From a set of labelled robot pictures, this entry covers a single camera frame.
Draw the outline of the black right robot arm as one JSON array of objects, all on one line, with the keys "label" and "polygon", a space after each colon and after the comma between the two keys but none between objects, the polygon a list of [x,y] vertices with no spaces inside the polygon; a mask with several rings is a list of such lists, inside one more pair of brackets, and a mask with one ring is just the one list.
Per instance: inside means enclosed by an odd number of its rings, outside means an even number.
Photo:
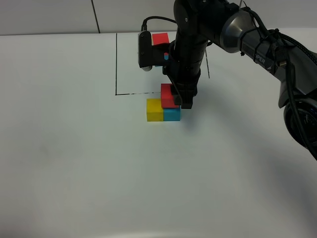
[{"label": "black right robot arm", "polygon": [[209,45],[248,56],[280,81],[278,105],[291,136],[317,154],[317,56],[278,29],[267,29],[257,13],[225,0],[177,0],[176,39],[167,71],[176,105],[190,109],[197,94],[200,56]]}]

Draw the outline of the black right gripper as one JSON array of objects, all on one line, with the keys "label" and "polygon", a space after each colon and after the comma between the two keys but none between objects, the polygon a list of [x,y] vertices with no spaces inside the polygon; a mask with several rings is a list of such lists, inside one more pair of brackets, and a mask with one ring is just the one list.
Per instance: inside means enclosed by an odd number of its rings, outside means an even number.
[{"label": "black right gripper", "polygon": [[170,91],[175,105],[191,109],[196,96],[197,84],[201,76],[201,63],[206,51],[207,41],[173,41],[170,43],[171,64],[163,67],[172,85]]}]

